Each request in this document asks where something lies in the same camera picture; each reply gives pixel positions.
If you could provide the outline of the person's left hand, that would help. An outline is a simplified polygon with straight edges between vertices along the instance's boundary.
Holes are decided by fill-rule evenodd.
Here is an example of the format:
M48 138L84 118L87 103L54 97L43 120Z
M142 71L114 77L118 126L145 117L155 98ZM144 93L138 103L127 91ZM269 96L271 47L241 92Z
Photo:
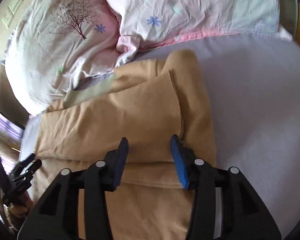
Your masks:
M27 191L19 196L19 200L21 204L10 204L8 207L8 217L11 219L25 219L34 208L34 202Z

